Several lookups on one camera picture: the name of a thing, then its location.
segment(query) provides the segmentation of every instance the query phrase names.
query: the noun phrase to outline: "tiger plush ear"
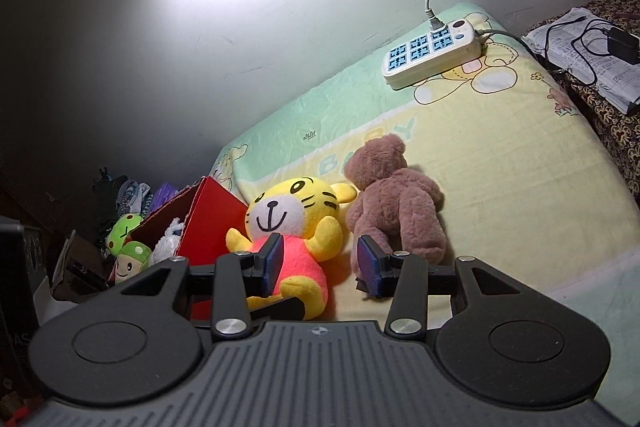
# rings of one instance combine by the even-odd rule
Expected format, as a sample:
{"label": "tiger plush ear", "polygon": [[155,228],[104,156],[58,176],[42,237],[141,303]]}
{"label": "tiger plush ear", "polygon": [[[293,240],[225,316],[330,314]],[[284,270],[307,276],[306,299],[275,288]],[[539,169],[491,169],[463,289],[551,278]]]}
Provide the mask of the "tiger plush ear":
{"label": "tiger plush ear", "polygon": [[347,183],[335,183],[331,185],[331,190],[335,192],[338,203],[350,203],[358,195],[355,187]]}

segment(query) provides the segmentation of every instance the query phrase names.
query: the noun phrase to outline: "cardboard box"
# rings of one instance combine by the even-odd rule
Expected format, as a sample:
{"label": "cardboard box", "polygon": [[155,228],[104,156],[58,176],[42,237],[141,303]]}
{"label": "cardboard box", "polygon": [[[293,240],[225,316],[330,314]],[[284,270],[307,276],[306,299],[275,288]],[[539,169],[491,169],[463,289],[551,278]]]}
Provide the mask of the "cardboard box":
{"label": "cardboard box", "polygon": [[[228,253],[225,237],[228,229],[244,231],[247,206],[217,181],[204,176],[195,185],[185,188],[148,216],[129,233],[126,241],[140,241],[155,248],[164,231],[175,217],[184,221],[180,245],[175,254],[189,259],[191,266],[212,264]],[[210,301],[193,306],[194,319],[207,320]]]}
{"label": "cardboard box", "polygon": [[107,289],[112,266],[113,263],[106,262],[100,251],[74,230],[58,258],[51,294],[58,301],[84,302]]}

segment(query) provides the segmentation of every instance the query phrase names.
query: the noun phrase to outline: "teddy bear arm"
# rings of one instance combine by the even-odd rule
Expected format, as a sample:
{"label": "teddy bear arm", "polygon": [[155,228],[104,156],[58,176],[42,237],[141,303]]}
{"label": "teddy bear arm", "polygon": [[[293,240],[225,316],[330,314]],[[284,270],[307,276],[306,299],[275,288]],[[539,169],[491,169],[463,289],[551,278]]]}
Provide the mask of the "teddy bear arm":
{"label": "teddy bear arm", "polygon": [[409,168],[400,169],[400,171],[398,172],[401,173],[402,178],[424,190],[431,196],[431,199],[435,204],[439,204],[442,201],[443,195],[440,187],[438,187],[438,184],[426,174],[422,174],[421,172],[414,171]]}
{"label": "teddy bear arm", "polygon": [[314,236],[305,239],[305,245],[318,263],[338,255],[342,249],[342,228],[338,220],[332,216],[324,216],[318,223]]}
{"label": "teddy bear arm", "polygon": [[347,228],[353,232],[356,228],[356,223],[360,219],[360,216],[364,213],[364,194],[361,192],[356,199],[351,203],[351,206],[347,210],[345,222]]}

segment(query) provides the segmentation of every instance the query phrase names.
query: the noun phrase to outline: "yellow tiger plush toy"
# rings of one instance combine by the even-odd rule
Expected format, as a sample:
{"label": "yellow tiger plush toy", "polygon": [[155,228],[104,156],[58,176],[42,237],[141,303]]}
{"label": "yellow tiger plush toy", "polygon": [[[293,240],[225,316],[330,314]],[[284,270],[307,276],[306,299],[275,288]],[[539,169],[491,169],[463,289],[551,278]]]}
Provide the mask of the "yellow tiger plush toy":
{"label": "yellow tiger plush toy", "polygon": [[230,252],[258,251],[273,232],[284,238],[284,261],[273,296],[249,297],[249,307],[298,297],[305,304],[305,319],[318,317],[326,307],[326,276],[318,263],[342,249],[339,205],[356,198],[356,189],[345,183],[329,185],[319,178],[294,178],[274,185],[255,198],[246,213],[249,238],[238,230],[226,233]]}

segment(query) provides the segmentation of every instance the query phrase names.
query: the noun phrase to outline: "white paper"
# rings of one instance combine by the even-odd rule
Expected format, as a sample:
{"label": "white paper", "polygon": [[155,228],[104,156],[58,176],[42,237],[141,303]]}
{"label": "white paper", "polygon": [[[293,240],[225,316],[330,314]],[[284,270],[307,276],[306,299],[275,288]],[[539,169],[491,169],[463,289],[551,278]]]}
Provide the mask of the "white paper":
{"label": "white paper", "polygon": [[56,269],[53,270],[53,281],[51,283],[52,289],[62,282],[63,276],[65,274],[66,250],[68,250],[69,245],[71,245],[71,242],[73,241],[75,235],[76,230],[73,230],[71,232],[71,236],[69,236],[68,239],[65,239],[65,244],[62,247],[62,251],[60,252],[60,256],[58,257],[58,261],[56,263]]}
{"label": "white paper", "polygon": [[[568,70],[575,78],[585,84],[593,82],[593,71],[571,47],[571,41],[578,37],[586,25],[597,19],[593,13],[585,8],[573,8],[569,13],[560,17],[552,24],[571,21],[578,17],[587,17],[582,22],[567,24],[553,28],[549,33],[548,59],[559,68]],[[551,25],[540,26],[524,37],[525,42],[532,49],[544,56],[546,31]],[[591,23],[590,27],[610,28],[607,23]],[[583,38],[590,51],[607,53],[607,38],[600,32],[589,32]],[[584,49],[580,41],[575,47],[586,58],[598,75],[596,90],[614,107],[623,113],[640,102],[640,64],[632,66],[617,57],[597,57]]]}

